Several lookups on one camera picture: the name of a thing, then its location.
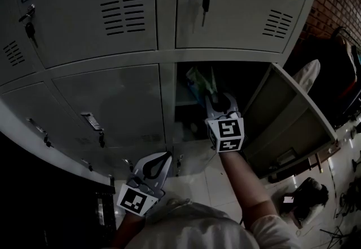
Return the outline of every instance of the sleeve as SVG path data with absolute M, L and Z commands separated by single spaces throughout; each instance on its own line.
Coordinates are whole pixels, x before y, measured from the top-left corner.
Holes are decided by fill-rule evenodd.
M 250 227 L 260 249 L 301 249 L 298 238 L 279 216 L 259 218 Z

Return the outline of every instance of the cloth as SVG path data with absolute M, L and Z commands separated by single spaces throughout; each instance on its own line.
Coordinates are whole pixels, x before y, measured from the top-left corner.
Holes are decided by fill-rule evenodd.
M 313 60 L 306 64 L 292 78 L 308 93 L 320 73 L 320 69 L 321 64 L 319 60 Z
M 258 219 L 245 230 L 229 216 L 189 200 L 162 208 L 147 219 L 147 225 L 126 249 L 301 248 L 297 237 L 278 216 Z

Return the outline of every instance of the locker door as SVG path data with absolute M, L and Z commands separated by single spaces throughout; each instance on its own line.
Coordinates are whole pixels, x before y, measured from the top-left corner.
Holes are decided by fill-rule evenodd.
M 46 131 L 57 149 L 86 150 L 97 145 L 82 132 L 42 82 L 5 93 L 2 99 L 39 137 L 44 138 L 41 131 Z
M 282 52 L 304 0 L 178 0 L 177 48 L 239 48 Z
M 46 68 L 97 56 L 155 50 L 155 0 L 18 0 L 36 11 L 37 52 Z
M 17 33 L 17 20 L 9 14 L 7 0 L 0 0 L 0 86 L 34 73 L 30 54 L 32 48 L 24 47 L 21 35 Z
M 107 147 L 138 145 L 153 152 L 164 146 L 158 65 L 133 66 L 72 75 L 53 80 L 73 110 L 103 129 Z
M 259 177 L 291 167 L 337 139 L 307 93 L 276 64 L 242 115 L 243 151 Z

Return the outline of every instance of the open locker door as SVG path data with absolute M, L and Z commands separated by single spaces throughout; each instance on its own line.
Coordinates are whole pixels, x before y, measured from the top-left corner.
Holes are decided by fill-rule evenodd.
M 271 64 L 243 111 L 244 154 L 259 177 L 289 168 L 337 139 L 307 93 Z

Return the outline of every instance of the key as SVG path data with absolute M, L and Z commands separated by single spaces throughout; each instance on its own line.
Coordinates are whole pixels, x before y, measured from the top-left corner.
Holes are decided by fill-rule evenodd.
M 38 47 L 38 43 L 36 42 L 35 40 L 35 28 L 34 28 L 34 25 L 31 23 L 31 22 L 28 22 L 26 25 L 25 25 L 25 31 L 28 35 L 28 38 L 31 39 L 33 42 L 34 42 L 34 45 L 36 47 Z
M 202 8 L 203 8 L 202 26 L 204 26 L 205 14 L 206 14 L 206 13 L 208 12 L 208 10 L 209 10 L 209 1 L 210 1 L 210 0 L 203 0 L 203 2 L 202 2 Z

